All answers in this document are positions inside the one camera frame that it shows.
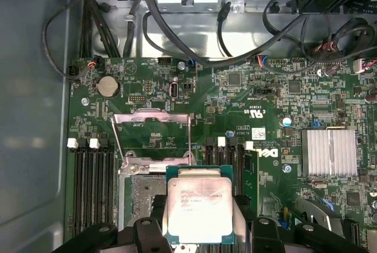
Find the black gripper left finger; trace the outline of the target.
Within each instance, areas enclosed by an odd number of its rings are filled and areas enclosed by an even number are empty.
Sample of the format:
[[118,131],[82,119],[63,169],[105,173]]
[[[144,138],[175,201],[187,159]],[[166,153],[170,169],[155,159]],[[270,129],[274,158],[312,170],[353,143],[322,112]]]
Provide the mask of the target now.
[[162,233],[166,195],[156,195],[149,217],[119,231],[112,224],[91,225],[65,243],[65,252],[171,252]]

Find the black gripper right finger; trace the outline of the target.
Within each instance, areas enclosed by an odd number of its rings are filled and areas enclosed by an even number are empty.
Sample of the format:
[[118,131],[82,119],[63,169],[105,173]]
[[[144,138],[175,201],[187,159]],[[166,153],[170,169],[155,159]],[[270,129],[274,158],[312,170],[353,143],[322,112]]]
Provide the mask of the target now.
[[274,219],[258,217],[251,209],[250,199],[234,197],[234,232],[240,252],[366,252],[320,224],[304,221],[285,230]]

